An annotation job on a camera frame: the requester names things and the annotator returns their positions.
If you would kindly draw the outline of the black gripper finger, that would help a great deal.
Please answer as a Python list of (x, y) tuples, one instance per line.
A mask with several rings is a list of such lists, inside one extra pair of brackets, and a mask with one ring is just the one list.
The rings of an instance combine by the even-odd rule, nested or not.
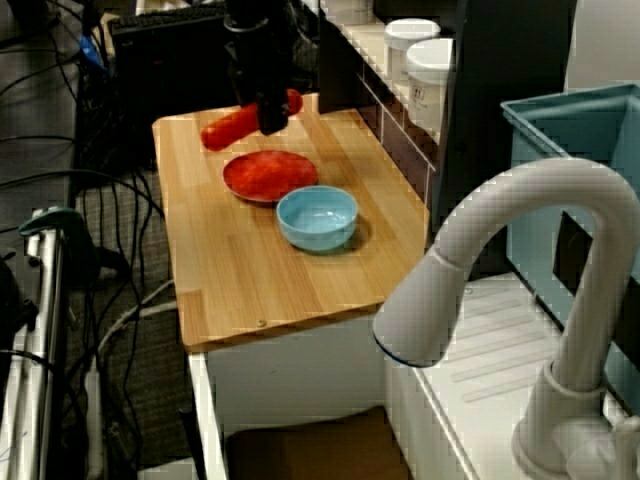
[(289, 102), (285, 91), (258, 92), (257, 119), (263, 135), (272, 135), (288, 124)]
[(240, 106), (245, 106), (255, 101), (255, 84), (245, 71), (241, 69), (231, 69), (230, 79), (237, 103)]

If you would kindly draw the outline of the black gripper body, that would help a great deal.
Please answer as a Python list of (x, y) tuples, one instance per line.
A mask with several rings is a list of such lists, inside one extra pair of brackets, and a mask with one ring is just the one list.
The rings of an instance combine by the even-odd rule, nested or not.
[(292, 40), (285, 27), (273, 22), (253, 22), (242, 26), (226, 22), (229, 42), (228, 73), (231, 69), (245, 71), (258, 92), (285, 91), (290, 80)]

